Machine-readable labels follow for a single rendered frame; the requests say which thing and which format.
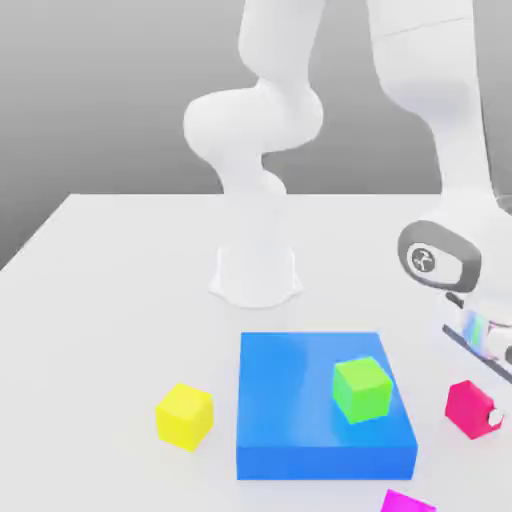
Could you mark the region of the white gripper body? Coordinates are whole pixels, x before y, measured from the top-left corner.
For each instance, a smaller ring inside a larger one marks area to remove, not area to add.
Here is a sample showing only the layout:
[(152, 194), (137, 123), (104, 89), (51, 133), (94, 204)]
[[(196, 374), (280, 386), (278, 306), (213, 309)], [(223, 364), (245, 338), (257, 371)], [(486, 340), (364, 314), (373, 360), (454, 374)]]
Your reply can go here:
[(469, 323), (460, 332), (448, 325), (442, 331), (512, 390), (512, 326)]

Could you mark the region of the small red cube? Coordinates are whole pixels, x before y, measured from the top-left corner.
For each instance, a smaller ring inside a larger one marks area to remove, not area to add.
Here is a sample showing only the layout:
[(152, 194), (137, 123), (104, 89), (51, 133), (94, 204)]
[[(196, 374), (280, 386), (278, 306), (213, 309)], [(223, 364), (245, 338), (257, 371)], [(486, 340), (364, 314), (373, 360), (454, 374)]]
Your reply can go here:
[(450, 387), (445, 416), (469, 439), (475, 440), (502, 427), (503, 422), (499, 427), (488, 423), (488, 414), (494, 408), (497, 408), (495, 402), (488, 394), (465, 380)]

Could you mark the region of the small magenta cube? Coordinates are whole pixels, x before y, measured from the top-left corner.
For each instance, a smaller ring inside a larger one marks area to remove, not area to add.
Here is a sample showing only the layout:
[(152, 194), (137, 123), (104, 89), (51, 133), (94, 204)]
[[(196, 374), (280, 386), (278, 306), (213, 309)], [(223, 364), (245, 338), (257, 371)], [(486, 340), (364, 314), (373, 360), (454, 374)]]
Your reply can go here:
[(435, 506), (388, 489), (380, 512), (437, 512)]

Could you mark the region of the small green cube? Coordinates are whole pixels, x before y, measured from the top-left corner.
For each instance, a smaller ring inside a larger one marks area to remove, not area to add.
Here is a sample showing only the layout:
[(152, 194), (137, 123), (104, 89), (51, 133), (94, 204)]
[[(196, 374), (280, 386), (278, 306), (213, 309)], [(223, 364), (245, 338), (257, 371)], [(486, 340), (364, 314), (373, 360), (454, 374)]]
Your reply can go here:
[(333, 399), (349, 424), (387, 416), (392, 391), (390, 376), (371, 356), (334, 365)]

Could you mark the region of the small yellow cube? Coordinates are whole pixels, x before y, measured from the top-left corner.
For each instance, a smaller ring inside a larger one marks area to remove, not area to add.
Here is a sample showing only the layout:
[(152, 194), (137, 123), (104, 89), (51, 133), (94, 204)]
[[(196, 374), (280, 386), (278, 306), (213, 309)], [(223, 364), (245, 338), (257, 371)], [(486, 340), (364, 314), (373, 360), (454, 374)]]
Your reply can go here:
[(195, 451), (214, 424), (213, 396), (183, 383), (176, 384), (156, 406), (158, 438)]

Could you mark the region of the large blue box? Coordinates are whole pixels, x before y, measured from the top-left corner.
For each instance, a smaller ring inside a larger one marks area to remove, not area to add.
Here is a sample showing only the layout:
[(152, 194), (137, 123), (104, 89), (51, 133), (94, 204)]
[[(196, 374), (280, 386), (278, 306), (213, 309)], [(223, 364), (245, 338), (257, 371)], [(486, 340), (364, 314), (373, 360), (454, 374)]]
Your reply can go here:
[(354, 425), (333, 399), (336, 363), (365, 356), (392, 371), (375, 332), (243, 333), (238, 479), (411, 479), (418, 443), (399, 391), (385, 417)]

